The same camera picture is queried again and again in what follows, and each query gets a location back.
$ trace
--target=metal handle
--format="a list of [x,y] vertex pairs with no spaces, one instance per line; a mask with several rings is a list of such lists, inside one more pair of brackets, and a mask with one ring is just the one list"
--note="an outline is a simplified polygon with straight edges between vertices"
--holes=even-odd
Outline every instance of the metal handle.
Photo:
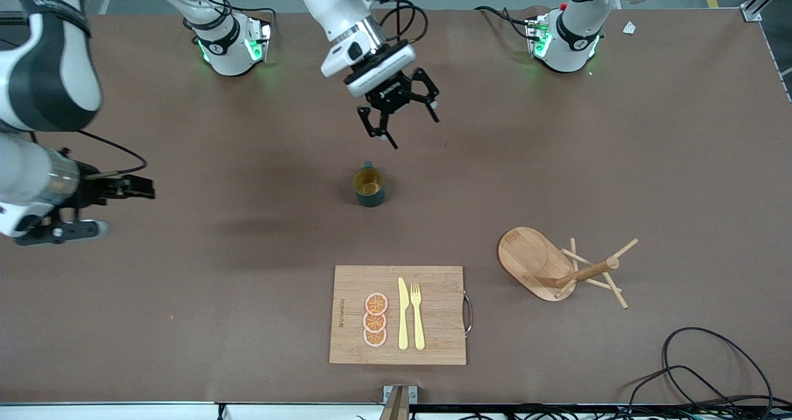
[[[470,329],[473,328],[473,303],[470,302],[470,297],[467,296],[467,291],[466,290],[462,291],[462,296],[464,298],[464,302],[467,302],[467,321],[468,321],[468,323],[467,323],[467,329],[465,329],[465,338],[467,338],[467,336],[470,334]],[[465,311],[462,310],[462,312],[463,312],[463,324],[464,324],[464,322],[465,322],[464,321],[464,313],[465,313]]]

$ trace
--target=cutting board handle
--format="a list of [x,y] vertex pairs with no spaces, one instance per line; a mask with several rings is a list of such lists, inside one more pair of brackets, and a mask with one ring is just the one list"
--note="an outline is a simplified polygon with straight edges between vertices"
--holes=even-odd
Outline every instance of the cutting board handle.
[[[464,298],[463,299],[463,303],[467,304],[467,329],[465,329],[465,338],[467,338],[467,335],[470,335],[470,329],[473,328],[473,303],[470,302],[470,297],[467,296],[467,290],[463,290],[462,291],[462,296]],[[463,319],[463,322],[464,322],[464,320],[465,320],[465,316],[464,316],[465,315],[465,308],[464,307],[463,307],[463,310],[462,310],[462,314],[463,314],[462,319]]]

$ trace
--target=yellow knife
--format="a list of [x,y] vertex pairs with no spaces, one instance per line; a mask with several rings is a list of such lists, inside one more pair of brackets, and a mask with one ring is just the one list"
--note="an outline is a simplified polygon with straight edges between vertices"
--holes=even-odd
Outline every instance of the yellow knife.
[[404,279],[398,279],[398,347],[407,350],[410,345],[407,340],[407,308],[410,306],[410,294]]

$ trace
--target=orange slice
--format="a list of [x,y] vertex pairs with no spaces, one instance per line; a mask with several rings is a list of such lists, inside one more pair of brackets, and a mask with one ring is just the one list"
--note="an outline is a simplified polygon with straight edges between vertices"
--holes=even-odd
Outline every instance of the orange slice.
[[370,313],[365,313],[363,315],[363,328],[367,330],[367,332],[382,332],[387,323],[388,320],[385,319],[385,315],[371,315]]
[[363,331],[363,341],[371,347],[380,347],[385,344],[385,340],[388,339],[388,331],[383,330],[382,332],[371,333],[367,330]]
[[382,315],[388,310],[388,299],[382,293],[371,293],[366,298],[366,311],[370,315]]

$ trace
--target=small white tag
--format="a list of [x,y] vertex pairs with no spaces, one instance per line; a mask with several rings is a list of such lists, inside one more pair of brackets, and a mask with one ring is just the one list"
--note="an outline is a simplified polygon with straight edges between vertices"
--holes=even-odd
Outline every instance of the small white tag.
[[627,25],[624,26],[624,30],[622,32],[628,35],[635,33],[635,25],[633,22],[627,22]]

